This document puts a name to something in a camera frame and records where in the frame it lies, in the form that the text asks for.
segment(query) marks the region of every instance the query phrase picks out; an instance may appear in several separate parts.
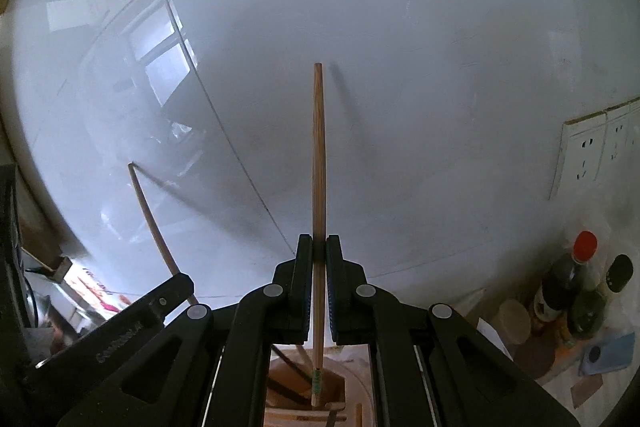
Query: plastic bottle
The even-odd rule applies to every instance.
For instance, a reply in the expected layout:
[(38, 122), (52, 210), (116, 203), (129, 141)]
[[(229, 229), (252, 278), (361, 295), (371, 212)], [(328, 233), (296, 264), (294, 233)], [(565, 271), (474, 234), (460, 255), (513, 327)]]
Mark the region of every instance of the plastic bottle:
[(593, 257), (598, 240), (583, 230), (575, 239), (571, 252), (562, 254), (542, 278), (542, 283), (529, 307), (531, 330), (541, 333), (546, 325), (569, 309), (582, 289), (585, 264)]
[(578, 340), (592, 339), (604, 322), (607, 304), (622, 292), (633, 273), (634, 265), (628, 255), (617, 256), (598, 287), (581, 291), (571, 308), (562, 314), (556, 328), (558, 343), (571, 348)]

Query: white wall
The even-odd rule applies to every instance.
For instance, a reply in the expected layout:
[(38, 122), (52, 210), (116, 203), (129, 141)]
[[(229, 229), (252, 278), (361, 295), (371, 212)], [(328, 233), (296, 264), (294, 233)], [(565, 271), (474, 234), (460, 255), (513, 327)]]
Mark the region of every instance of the white wall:
[(167, 277), (133, 160), (196, 295), (223, 305), (310, 231), (321, 61), (328, 231), (373, 284), (427, 304), (548, 259), (574, 203), (548, 201), (562, 122), (640, 95), (639, 16), (638, 0), (12, 0), (0, 108), (109, 289)]

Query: black cable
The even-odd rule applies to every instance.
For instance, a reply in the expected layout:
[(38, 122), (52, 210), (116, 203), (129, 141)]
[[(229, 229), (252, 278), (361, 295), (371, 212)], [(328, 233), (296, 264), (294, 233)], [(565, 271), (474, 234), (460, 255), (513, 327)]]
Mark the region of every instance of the black cable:
[(31, 287), (31, 283), (29, 282), (27, 277), (24, 278), (24, 283), (27, 285), (27, 289), (31, 294), (31, 304), (33, 304), (33, 318), (35, 321), (35, 327), (37, 328), (40, 320), (38, 318), (38, 306), (36, 305), (36, 296), (33, 294), (33, 288)]

